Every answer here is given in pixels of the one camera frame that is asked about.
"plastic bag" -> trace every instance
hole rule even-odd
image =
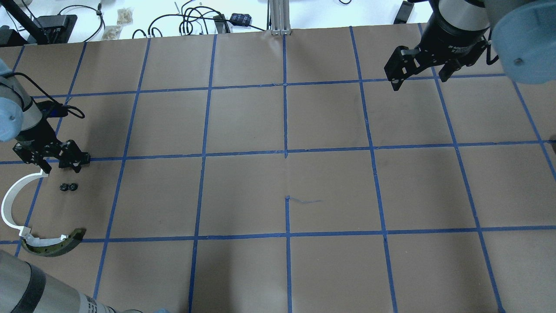
[[[121,32],[122,32],[121,25],[106,26],[105,32],[102,34],[101,40],[119,39]]]
[[[129,25],[133,23],[133,9],[123,8],[118,9],[118,25]]]

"white curved object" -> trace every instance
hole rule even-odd
[[[30,234],[31,229],[25,226],[19,226],[13,221],[12,217],[12,205],[13,201],[15,200],[17,194],[25,187],[28,183],[32,182],[35,179],[48,177],[43,170],[38,173],[29,174],[20,180],[18,180],[14,185],[12,185],[6,195],[4,196],[4,200],[2,200],[2,219],[6,225],[10,226],[11,228],[15,228],[19,230],[19,236],[25,237],[26,235]]]

